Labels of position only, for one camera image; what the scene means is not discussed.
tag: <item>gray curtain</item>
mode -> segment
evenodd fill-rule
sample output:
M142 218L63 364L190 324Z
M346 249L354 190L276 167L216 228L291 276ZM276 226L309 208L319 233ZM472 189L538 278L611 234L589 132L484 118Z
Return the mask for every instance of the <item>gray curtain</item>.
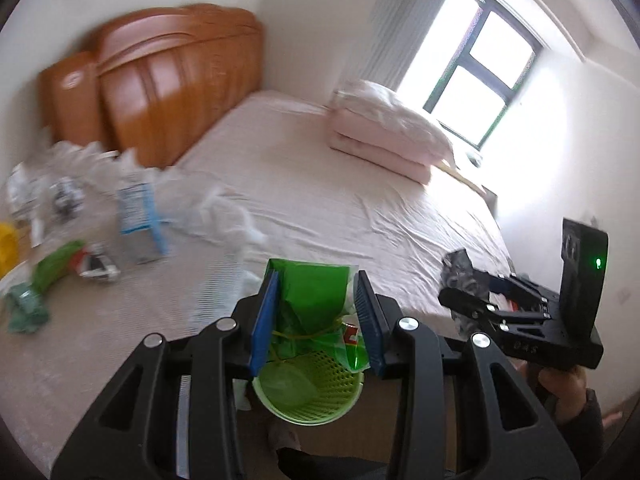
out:
M396 90L444 0L377 0L370 37L350 76Z

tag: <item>brown leather headboard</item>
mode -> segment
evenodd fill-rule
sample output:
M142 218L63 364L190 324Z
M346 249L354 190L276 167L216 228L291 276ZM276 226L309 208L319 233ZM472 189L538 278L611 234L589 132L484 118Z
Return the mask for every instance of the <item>brown leather headboard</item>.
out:
M262 43L248 10L197 4L128 14L40 74L44 120L54 140L136 148L140 164L164 168L260 87Z

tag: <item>foot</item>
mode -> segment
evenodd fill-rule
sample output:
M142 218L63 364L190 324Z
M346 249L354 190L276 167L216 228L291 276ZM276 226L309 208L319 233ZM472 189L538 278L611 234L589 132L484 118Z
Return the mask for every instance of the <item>foot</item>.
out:
M283 447L301 450L300 441L291 424L280 418L274 418L268 429L269 447L274 454Z

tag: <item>window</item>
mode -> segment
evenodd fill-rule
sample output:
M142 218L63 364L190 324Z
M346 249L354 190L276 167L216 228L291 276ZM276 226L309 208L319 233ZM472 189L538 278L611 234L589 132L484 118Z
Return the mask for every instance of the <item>window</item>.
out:
M398 95L479 150L541 49L495 0L446 0Z

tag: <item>person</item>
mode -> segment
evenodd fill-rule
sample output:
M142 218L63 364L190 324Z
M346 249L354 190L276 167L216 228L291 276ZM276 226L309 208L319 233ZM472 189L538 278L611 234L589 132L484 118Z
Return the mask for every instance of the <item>person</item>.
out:
M604 445L600 405L595 392L587 388L586 372L581 367L569 372L544 368L538 382L557 397L554 420L585 476L602 456ZM292 426L279 419L270 425L268 439L280 471L291 480L383 480L386 475L386 464L380 462L305 453Z

